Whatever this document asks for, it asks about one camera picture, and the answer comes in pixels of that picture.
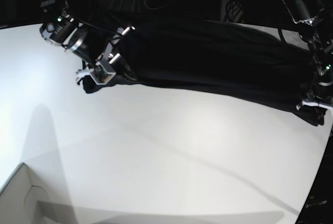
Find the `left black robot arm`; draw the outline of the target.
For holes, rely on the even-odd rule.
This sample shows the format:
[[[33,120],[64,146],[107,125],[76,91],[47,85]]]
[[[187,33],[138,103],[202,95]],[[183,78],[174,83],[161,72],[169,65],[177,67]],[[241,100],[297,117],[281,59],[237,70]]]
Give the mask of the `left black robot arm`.
[[[313,57],[315,77],[300,106],[332,110],[332,0],[280,0]]]

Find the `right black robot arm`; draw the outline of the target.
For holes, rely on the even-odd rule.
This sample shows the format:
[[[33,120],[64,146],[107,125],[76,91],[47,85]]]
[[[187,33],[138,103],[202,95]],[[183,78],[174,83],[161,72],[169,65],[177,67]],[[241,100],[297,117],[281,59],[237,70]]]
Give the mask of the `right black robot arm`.
[[[62,47],[83,62],[76,82],[90,77],[96,85],[106,85],[115,77],[136,81],[137,77],[120,54],[118,44],[135,28],[116,21],[115,27],[99,26],[81,19],[68,0],[40,0],[44,12],[41,37]]]

